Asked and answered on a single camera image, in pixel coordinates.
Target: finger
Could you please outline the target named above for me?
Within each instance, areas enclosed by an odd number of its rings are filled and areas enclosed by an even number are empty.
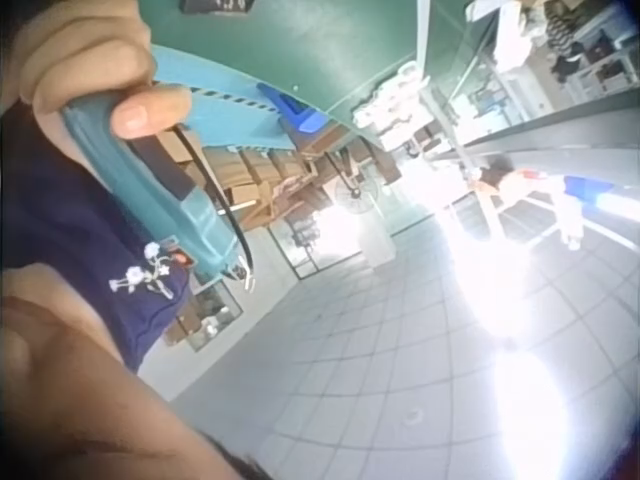
[[[16,35],[12,60],[22,65],[47,38],[74,20],[95,17],[140,19],[137,0],[65,0],[54,3]]]
[[[147,83],[154,71],[149,51],[121,39],[109,40],[50,68],[36,86],[33,108],[53,112],[83,95]]]
[[[139,20],[128,18],[91,18],[76,20],[58,30],[38,47],[26,60],[20,72],[20,97],[31,103],[33,93],[42,77],[54,65],[85,49],[113,40],[115,37],[137,44],[144,49],[151,46],[151,32]]]
[[[182,122],[190,110],[188,88],[159,85],[120,103],[111,115],[111,128],[124,139],[155,135]]]

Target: fingernail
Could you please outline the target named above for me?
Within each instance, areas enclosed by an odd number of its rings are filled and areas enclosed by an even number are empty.
[[[147,126],[147,109],[141,105],[125,107],[117,112],[116,123],[130,133],[138,132]]]

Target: hair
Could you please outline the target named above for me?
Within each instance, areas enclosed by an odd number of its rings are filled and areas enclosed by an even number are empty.
[[[514,171],[513,165],[505,157],[494,157],[489,160],[489,168],[482,167],[479,180],[494,188],[498,188],[504,177]]]
[[[231,465],[231,468],[233,468],[243,480],[274,480],[273,477],[252,458],[243,459],[233,455],[217,440],[214,440],[206,433],[200,432],[200,434],[222,455],[222,458]]]

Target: black cable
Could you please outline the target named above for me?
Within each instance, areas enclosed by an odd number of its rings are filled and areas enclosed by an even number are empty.
[[[184,136],[184,133],[182,133],[182,130],[180,130],[180,128],[177,126],[173,127],[171,130],[178,136],[178,139],[182,142],[184,147],[187,149],[187,152],[189,153],[191,158],[193,158],[194,161],[197,161],[201,165],[203,165],[204,160],[200,158],[200,155],[198,155],[195,149],[191,146],[191,143],[189,142],[187,137]],[[242,250],[244,250],[244,254],[247,257],[247,266],[249,267],[248,273],[251,273],[253,272],[253,255],[251,254],[251,249],[249,248],[247,239],[244,236],[244,232],[240,229],[240,225],[238,225],[236,218],[233,216],[233,213],[231,212],[231,208],[227,203],[227,199],[218,188],[218,185],[216,185],[216,182],[213,181],[213,179],[211,179],[211,187],[213,188],[213,193],[215,194],[216,199],[218,200],[218,202],[220,202],[220,205],[222,205],[222,209],[224,210],[224,213],[229,218],[231,227],[233,228],[236,236],[238,237],[238,240],[240,241],[240,245],[242,245]]]

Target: hand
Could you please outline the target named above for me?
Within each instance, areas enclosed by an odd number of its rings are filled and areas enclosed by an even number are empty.
[[[74,98],[130,92],[111,117],[113,132],[125,139],[165,130],[191,108],[188,89],[151,87],[151,35],[136,0],[58,1],[19,31],[8,60],[3,104],[19,97],[32,105],[45,135],[76,160],[56,113]]]

